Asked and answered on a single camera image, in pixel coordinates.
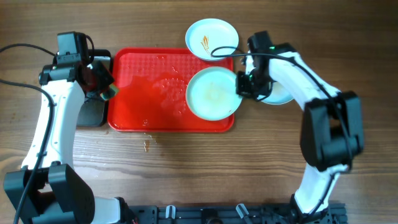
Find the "wood grain surface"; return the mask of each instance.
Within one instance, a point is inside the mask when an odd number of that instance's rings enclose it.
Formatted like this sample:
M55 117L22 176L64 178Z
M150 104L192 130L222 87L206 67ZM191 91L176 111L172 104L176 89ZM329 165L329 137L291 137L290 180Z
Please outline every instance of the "wood grain surface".
M262 30L275 43L290 42L324 80L362 99L366 147L331 200L346 203L350 223L398 222L397 1L0 2L1 47L24 42L56 52L57 34L71 30L90 35L97 48L113 55L128 46L185 47L188 27L209 17L235 26L244 49L247 38ZM2 79L38 85L52 58L19 48L3 52L0 61ZM39 103L36 91L0 86L0 223L14 217L2 183L27 154ZM223 134L118 133L107 124L78 128L74 164L95 195L120 196L130 205L288 202L305 167L301 119L294 102L244 100L234 126Z

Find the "red tray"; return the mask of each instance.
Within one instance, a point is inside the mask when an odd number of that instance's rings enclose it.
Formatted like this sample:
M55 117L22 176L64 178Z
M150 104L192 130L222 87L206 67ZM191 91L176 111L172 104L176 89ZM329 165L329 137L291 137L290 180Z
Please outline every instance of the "red tray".
M114 59L113 77L119 93L110 100L108 123L117 131L224 132L234 115L221 121L196 117L185 101L192 76L204 68L233 70L227 58L206 62L188 49L125 48Z

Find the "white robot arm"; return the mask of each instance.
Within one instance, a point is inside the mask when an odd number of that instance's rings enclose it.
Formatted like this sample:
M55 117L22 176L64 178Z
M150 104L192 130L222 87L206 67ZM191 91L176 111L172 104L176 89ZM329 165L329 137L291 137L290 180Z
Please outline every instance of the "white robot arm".
M321 213L328 208L328 198L340 173L347 172L350 169L349 166L351 165L350 163L353 155L359 154L363 149L363 131L359 100L356 98L357 101L352 103L349 101L350 97L347 97L346 100L340 99L341 104L339 104L339 109L344 108L344 119L346 119L346 121L341 121L341 125L347 125L350 128L350 137L353 137L352 139L348 139L348 144L352 148L347 149L345 147L346 145L343 144L342 148L344 149L340 149L339 147L341 147L341 143L344 142L344 138L341 133L333 135L333 131L330 130L331 127L328 124L328 120L333 117L332 114L334 111L330 105L327 107L326 104L328 104L330 100L335 100L336 103L338 103L337 98L341 92L337 88L327 84L311 70L304 63L300 54L289 44L282 44L279 47L272 45L267 32L255 34L249 39L248 46L252 52L249 51L248 56L246 56L245 73L238 74L237 92L241 95L251 96L257 101L261 101L265 98L264 95L269 96L271 94L272 83L279 82L293 96L301 109L305 111L301 147L305 159L307 162L310 162L311 165L307 163L302 183L294 194L294 197L292 197L293 202L291 203L298 210L297 215L301 216L297 220L300 222L309 222L311 221L308 219L309 214ZM278 59L272 56L267 57L267 54L274 54L287 58L288 60L282 60L283 58ZM313 79L316 79L318 84L323 87L329 96L320 89L319 85L315 83ZM325 104L324 108L321 106L311 106L314 100L322 101ZM323 113L316 113L320 109L323 110ZM350 114L350 112L355 114L355 121L348 121L348 119L353 117L353 114ZM310 117L311 122L309 123L311 124L307 124L308 119L306 120L305 118L308 117ZM306 128L309 126L311 127L311 132L317 132L315 127L321 127L319 135L322 136L310 135L311 141L305 142L308 140L308 134L306 134L308 129ZM318 151L313 152L310 150L310 152L308 152L306 149L308 145L311 149L316 149ZM332 151L342 151L342 153L340 157L337 156L339 158L334 156L320 156L320 154L330 151L328 149L332 149ZM351 158L348 158L349 156L346 155L348 151L351 151L353 154Z
M54 104L44 157L33 186L26 187L25 179L36 165L50 113L49 99L42 95L35 136L22 170L6 174L4 190L17 208L22 192L30 188L20 214L24 223L131 223L133 216L122 198L94 197L73 170L76 123L85 97L113 96L116 92L110 86L114 80L101 62L89 64L93 60L85 34L59 34L58 46L57 64L46 65L39 76L42 89ZM46 183L52 192L38 192Z

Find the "white plate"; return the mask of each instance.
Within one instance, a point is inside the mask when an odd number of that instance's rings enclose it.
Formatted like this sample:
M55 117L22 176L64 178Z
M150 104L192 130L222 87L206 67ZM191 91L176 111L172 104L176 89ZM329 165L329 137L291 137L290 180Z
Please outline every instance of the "white plate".
M233 114L242 102L236 94L236 75L223 67L210 67L192 77L185 94L193 114L217 121Z
M272 85L271 94L262 102L270 105L282 105L293 100L293 96L279 82Z
M198 58L216 61L223 58L211 57L211 51L222 46L237 47L239 36L231 24L221 19L202 19L189 27L185 34L185 43ZM226 55L233 52L234 49L220 49L215 52L215 55Z

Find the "food residue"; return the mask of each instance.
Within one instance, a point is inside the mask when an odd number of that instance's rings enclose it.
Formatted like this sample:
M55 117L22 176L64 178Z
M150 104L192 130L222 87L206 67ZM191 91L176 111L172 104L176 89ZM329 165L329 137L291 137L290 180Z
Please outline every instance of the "food residue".
M145 152L149 151L149 144L150 144L149 140L145 140L144 141L144 150L145 150Z
M201 44L202 44L203 48L206 50L206 52L208 53L208 55L211 56L211 54L209 53L209 38L207 36L203 37Z

